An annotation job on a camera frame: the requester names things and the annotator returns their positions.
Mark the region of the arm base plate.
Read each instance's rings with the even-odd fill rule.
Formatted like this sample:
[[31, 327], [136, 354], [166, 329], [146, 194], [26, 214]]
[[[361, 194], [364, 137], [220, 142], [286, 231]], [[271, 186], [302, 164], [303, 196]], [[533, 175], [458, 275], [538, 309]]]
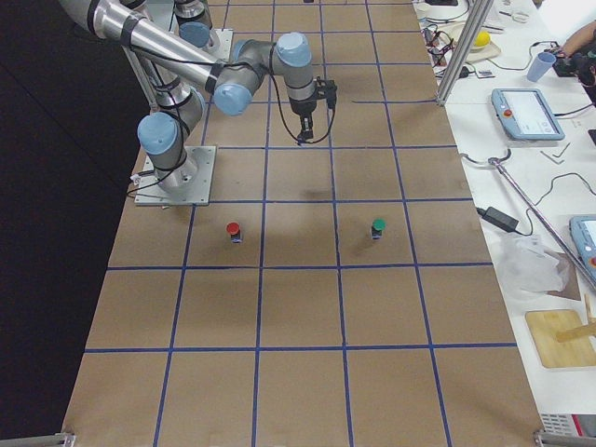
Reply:
[[233, 34], [232, 29], [213, 28], [210, 30], [208, 43], [203, 49], [218, 60], [229, 61]]
[[137, 206], [209, 205], [217, 147], [186, 146], [185, 151], [183, 165], [159, 184], [150, 157], [145, 157], [143, 169], [150, 174], [140, 178], [140, 191], [134, 194]]

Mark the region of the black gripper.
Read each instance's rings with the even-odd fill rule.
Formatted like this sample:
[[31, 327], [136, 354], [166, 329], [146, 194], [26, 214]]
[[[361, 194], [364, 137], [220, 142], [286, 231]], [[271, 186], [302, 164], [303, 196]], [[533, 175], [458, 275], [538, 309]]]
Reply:
[[337, 86], [331, 79], [317, 77], [304, 88], [290, 90], [291, 109], [300, 117], [301, 131], [297, 142], [313, 140], [313, 117], [318, 101], [325, 101], [327, 108], [335, 114], [337, 103]]

